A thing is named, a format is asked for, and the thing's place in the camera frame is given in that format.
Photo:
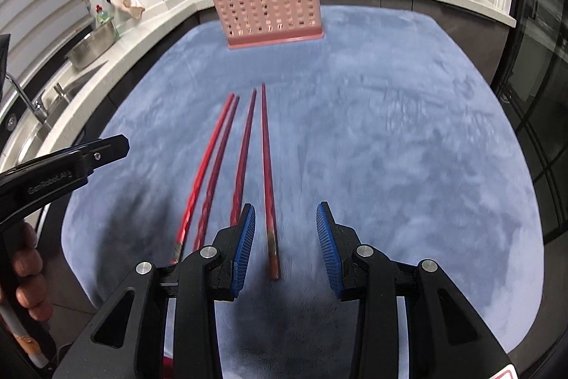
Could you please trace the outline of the person's left hand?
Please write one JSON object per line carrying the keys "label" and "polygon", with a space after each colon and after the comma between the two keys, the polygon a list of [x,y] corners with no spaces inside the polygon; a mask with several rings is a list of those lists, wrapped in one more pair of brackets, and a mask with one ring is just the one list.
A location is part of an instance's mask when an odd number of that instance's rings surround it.
{"label": "person's left hand", "polygon": [[43,261],[37,249],[37,235],[29,223],[20,221],[12,227],[8,237],[7,256],[19,285],[8,291],[1,288],[1,302],[5,301],[7,295],[14,295],[17,303],[33,320],[49,321],[53,315],[53,304],[42,274]]}

